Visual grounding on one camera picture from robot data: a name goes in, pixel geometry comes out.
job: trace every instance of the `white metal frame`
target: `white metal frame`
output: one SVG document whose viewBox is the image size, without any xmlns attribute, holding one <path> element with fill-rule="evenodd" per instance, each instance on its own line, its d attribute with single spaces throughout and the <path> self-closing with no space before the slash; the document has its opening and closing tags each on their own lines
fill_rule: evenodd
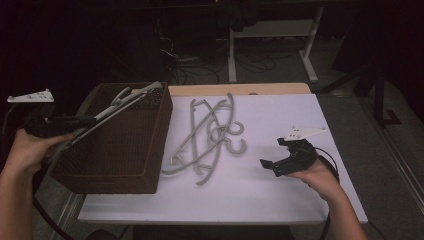
<svg viewBox="0 0 424 240">
<path fill-rule="evenodd" d="M 281 37 L 281 36 L 307 36 L 307 43 L 299 51 L 300 58 L 305 66 L 309 80 L 313 83 L 318 77 L 309 60 L 309 54 L 315 40 L 320 19 L 324 8 L 320 7 L 314 19 L 284 20 L 284 21 L 259 21 L 255 26 L 245 28 L 243 32 L 233 32 L 230 29 L 230 49 L 228 56 L 228 79 L 230 83 L 237 83 L 236 65 L 234 60 L 234 39 L 246 37 Z"/>
</svg>

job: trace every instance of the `wooden table edge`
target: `wooden table edge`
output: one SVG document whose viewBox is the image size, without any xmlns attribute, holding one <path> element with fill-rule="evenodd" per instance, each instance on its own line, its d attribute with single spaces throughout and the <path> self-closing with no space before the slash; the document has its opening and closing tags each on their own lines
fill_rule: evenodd
<svg viewBox="0 0 424 240">
<path fill-rule="evenodd" d="M 220 84 L 220 85 L 189 85 L 169 86 L 171 96 L 221 96 L 233 95 L 279 95 L 279 94 L 310 94 L 306 83 L 255 83 L 255 84 Z"/>
</svg>

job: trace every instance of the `person's right hand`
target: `person's right hand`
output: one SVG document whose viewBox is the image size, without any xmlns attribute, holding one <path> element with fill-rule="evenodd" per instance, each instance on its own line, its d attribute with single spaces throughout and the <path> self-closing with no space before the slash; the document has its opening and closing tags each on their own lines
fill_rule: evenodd
<svg viewBox="0 0 424 240">
<path fill-rule="evenodd" d="M 317 191 L 321 198 L 327 202 L 336 199 L 337 196 L 344 193 L 331 171 L 319 159 L 316 159 L 309 169 L 294 172 L 287 176 L 301 179 Z"/>
<path fill-rule="evenodd" d="M 56 144 L 70 141 L 72 138 L 72 134 L 45 139 L 37 138 L 27 134 L 24 129 L 19 129 L 5 167 L 13 172 L 34 174 L 41 168 L 43 157 L 53 155 Z"/>
</svg>

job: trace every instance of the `white tabletop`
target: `white tabletop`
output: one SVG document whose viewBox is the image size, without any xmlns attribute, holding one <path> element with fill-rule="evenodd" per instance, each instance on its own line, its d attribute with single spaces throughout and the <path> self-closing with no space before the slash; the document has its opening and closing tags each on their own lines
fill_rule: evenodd
<svg viewBox="0 0 424 240">
<path fill-rule="evenodd" d="M 228 99 L 224 96 L 172 97 L 174 110 L 162 169 L 175 168 L 169 164 L 170 156 L 190 132 L 189 106 L 193 98 L 206 99 L 212 106 L 219 100 Z M 234 102 L 233 121 L 243 123 L 245 130 L 241 135 L 228 137 L 233 141 L 234 148 L 238 147 L 240 139 L 245 139 L 247 150 L 242 154 L 232 154 L 222 147 L 217 167 L 205 185 L 196 185 L 202 177 L 192 167 L 175 175 L 161 174 L 156 194 L 87 195 L 78 219 L 125 224 L 247 225 L 293 225 L 325 221 L 327 204 L 313 189 L 297 179 L 285 176 L 277 178 L 271 170 L 263 169 L 259 162 L 259 159 L 277 161 L 289 156 L 286 147 L 278 145 L 277 138 L 285 136 L 293 125 L 328 129 L 316 96 L 234 96 Z M 196 110 L 196 121 L 200 121 L 206 113 L 206 108 L 199 107 Z M 225 117 L 226 114 L 227 110 L 221 110 L 218 117 Z M 231 128 L 237 130 L 238 126 L 233 124 Z M 339 168 L 341 185 L 359 221 L 367 222 L 331 129 L 307 140 L 333 156 Z M 190 159 L 191 155 L 190 144 L 187 144 L 182 157 Z"/>
</svg>

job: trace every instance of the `white bracket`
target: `white bracket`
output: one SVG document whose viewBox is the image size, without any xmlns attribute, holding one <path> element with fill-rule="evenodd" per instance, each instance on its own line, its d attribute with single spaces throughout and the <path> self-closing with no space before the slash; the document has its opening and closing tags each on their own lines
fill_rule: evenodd
<svg viewBox="0 0 424 240">
<path fill-rule="evenodd" d="M 54 102 L 54 98 L 49 89 L 46 89 L 46 91 L 30 93 L 17 97 L 10 96 L 7 101 L 10 103 Z"/>
<path fill-rule="evenodd" d="M 304 128 L 304 127 L 302 127 L 301 128 L 301 127 L 293 126 L 289 135 L 284 137 L 284 140 L 286 140 L 286 141 L 302 140 L 302 139 L 308 138 L 310 136 L 323 133 L 325 131 L 327 131 L 326 127 L 322 127 L 322 128 Z"/>
</svg>

